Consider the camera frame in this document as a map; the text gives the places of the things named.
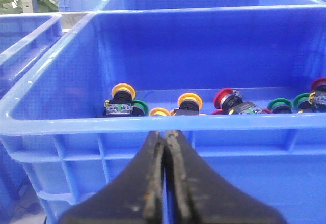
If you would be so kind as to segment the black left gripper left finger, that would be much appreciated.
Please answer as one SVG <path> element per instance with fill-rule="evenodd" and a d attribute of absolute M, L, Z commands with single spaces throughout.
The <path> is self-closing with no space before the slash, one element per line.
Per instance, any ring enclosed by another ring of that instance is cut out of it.
<path fill-rule="evenodd" d="M 127 167 L 106 187 L 65 211 L 59 223 L 162 223 L 164 140 L 150 131 Z"/>

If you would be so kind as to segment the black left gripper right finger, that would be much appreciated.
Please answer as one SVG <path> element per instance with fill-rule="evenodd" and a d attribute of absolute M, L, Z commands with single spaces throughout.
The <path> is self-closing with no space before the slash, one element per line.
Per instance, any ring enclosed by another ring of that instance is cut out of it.
<path fill-rule="evenodd" d="M 165 132 L 172 223 L 285 223 L 283 215 L 215 172 L 180 130 Z"/>

